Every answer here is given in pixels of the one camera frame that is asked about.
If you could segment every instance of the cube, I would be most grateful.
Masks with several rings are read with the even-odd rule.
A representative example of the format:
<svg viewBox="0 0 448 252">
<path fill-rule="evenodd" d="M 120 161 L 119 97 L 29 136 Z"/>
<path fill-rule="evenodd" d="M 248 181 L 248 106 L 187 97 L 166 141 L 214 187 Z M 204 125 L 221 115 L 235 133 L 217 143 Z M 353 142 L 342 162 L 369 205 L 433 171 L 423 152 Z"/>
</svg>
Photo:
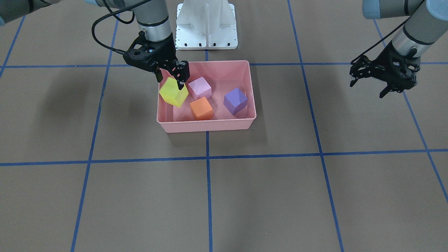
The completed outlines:
<svg viewBox="0 0 448 252">
<path fill-rule="evenodd" d="M 160 88 L 159 94 L 164 101 L 168 104 L 180 108 L 188 96 L 188 90 L 183 86 L 181 90 L 177 86 L 177 80 L 172 77 L 168 77 L 164 85 Z"/>
<path fill-rule="evenodd" d="M 235 115 L 247 105 L 247 97 L 239 88 L 235 88 L 224 96 L 224 106 Z"/>
<path fill-rule="evenodd" d="M 190 103 L 190 108 L 196 120 L 210 120 L 213 117 L 213 108 L 205 97 Z"/>
<path fill-rule="evenodd" d="M 207 83 L 204 77 L 196 79 L 187 84 L 188 91 L 194 100 L 200 99 L 202 97 L 211 97 L 211 86 Z"/>
</svg>

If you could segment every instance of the light blue joint cover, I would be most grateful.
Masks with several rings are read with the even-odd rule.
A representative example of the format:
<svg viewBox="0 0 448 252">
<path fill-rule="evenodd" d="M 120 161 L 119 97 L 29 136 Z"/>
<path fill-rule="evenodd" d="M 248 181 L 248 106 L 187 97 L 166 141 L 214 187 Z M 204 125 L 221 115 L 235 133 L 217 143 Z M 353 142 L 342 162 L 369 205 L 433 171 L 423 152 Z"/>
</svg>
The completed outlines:
<svg viewBox="0 0 448 252">
<path fill-rule="evenodd" d="M 84 2 L 86 2 L 88 4 L 93 4 L 93 5 L 99 6 L 95 0 L 84 0 Z"/>
<path fill-rule="evenodd" d="M 363 0 L 362 14 L 367 19 L 380 19 L 379 0 Z"/>
<path fill-rule="evenodd" d="M 448 0 L 426 0 L 426 8 L 435 18 L 448 21 Z"/>
</svg>

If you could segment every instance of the pink plastic bin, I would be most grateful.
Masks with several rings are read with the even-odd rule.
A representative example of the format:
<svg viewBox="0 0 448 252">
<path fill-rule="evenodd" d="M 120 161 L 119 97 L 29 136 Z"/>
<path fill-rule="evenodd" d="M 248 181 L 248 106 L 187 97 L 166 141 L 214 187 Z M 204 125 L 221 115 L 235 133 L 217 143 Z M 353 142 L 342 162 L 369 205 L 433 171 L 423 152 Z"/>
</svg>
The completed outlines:
<svg viewBox="0 0 448 252">
<path fill-rule="evenodd" d="M 211 86 L 212 97 L 208 99 L 213 108 L 211 120 L 196 121 L 191 114 L 188 96 L 180 108 L 167 104 L 162 97 L 158 98 L 157 122 L 167 133 L 213 131 L 213 130 L 247 130 L 257 117 L 255 111 L 254 90 L 250 77 L 248 61 L 200 61 L 189 62 L 190 78 L 196 80 L 204 77 Z M 162 71 L 164 80 L 169 77 L 168 71 Z M 247 106 L 232 115 L 224 106 L 224 95 L 236 87 L 247 96 Z"/>
</svg>

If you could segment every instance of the pink cube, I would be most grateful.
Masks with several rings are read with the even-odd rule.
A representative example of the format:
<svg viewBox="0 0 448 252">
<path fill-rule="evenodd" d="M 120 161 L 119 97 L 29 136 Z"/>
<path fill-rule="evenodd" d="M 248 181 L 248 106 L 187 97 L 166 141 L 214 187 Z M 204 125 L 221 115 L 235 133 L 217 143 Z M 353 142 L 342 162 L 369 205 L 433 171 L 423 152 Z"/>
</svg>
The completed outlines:
<svg viewBox="0 0 448 252">
<path fill-rule="evenodd" d="M 207 83 L 204 77 L 196 79 L 187 84 L 188 92 L 194 100 L 205 97 L 206 99 L 211 97 L 211 86 Z"/>
</svg>

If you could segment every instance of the white metal pedestal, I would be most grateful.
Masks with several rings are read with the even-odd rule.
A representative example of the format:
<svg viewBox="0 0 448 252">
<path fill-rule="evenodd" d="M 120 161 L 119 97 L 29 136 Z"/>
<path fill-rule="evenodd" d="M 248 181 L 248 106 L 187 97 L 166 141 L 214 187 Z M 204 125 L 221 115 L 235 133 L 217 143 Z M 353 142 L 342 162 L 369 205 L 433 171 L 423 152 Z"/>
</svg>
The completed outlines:
<svg viewBox="0 0 448 252">
<path fill-rule="evenodd" d="M 176 47 L 180 50 L 236 49 L 235 6 L 227 0 L 185 0 L 177 6 Z"/>
</svg>

